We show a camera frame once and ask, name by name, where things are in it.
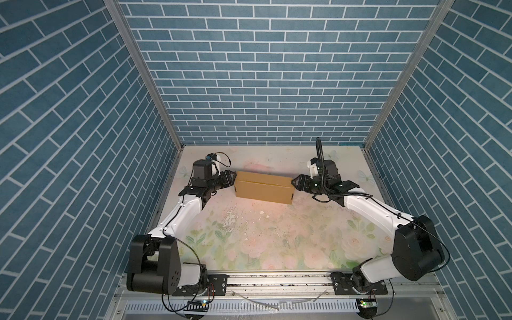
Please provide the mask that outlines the brown cardboard paper box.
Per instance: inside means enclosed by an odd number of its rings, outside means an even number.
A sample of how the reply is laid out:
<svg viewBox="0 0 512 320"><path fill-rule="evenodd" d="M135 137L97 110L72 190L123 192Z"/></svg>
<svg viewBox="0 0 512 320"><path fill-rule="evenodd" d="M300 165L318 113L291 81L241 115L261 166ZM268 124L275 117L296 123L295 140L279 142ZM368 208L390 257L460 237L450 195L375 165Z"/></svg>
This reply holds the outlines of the brown cardboard paper box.
<svg viewBox="0 0 512 320"><path fill-rule="evenodd" d="M292 178L238 171L235 179L237 197L291 205L295 191Z"/></svg>

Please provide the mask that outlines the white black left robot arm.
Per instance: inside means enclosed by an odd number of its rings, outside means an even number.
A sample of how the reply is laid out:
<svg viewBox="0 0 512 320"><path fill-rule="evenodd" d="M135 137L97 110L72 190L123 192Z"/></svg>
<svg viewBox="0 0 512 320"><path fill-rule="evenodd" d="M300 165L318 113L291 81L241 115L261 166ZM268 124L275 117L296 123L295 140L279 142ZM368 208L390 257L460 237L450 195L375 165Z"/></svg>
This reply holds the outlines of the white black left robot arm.
<svg viewBox="0 0 512 320"><path fill-rule="evenodd" d="M148 234L136 235L130 246L127 289L135 292L193 295L207 289L207 268L201 262L184 263L179 244L193 219L218 190L232 187L236 172L220 171L225 153L210 153L193 163L189 183L178 194L171 213Z"/></svg>

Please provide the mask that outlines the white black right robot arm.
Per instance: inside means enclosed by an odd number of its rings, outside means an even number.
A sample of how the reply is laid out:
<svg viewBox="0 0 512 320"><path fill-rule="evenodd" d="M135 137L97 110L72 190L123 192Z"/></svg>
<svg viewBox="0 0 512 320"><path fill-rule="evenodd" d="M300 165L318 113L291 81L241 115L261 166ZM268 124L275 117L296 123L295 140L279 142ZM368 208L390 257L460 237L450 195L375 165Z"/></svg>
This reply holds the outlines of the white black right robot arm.
<svg viewBox="0 0 512 320"><path fill-rule="evenodd" d="M354 290L366 293L380 281L400 276L417 281L445 263L446 252L428 217L403 213L376 200L353 181L343 181L331 160L313 158L307 166L310 174L293 179L294 188L313 197L327 196L328 200L362 215L391 238L390 254L353 268Z"/></svg>

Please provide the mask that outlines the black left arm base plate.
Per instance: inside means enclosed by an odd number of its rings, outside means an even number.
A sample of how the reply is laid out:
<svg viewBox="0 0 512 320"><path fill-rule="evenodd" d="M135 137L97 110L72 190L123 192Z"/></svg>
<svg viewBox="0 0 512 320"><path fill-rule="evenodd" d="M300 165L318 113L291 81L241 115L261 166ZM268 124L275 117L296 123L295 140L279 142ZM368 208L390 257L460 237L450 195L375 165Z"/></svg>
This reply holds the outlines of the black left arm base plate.
<svg viewBox="0 0 512 320"><path fill-rule="evenodd" d="M179 287L172 294L173 297L193 297L194 295L205 295L208 289L213 286L214 296L225 296L227 289L227 274L208 275L207 278L201 278L197 285L187 285Z"/></svg>

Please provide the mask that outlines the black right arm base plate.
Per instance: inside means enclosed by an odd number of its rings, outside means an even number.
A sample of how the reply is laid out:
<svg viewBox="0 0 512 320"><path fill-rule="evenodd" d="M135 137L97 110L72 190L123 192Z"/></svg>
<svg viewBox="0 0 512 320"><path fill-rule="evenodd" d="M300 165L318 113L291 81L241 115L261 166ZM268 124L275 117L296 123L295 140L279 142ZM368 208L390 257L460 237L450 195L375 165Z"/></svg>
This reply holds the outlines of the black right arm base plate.
<svg viewBox="0 0 512 320"><path fill-rule="evenodd" d="M336 295L387 295L384 281L370 283L361 275L345 274L341 271L329 275Z"/></svg>

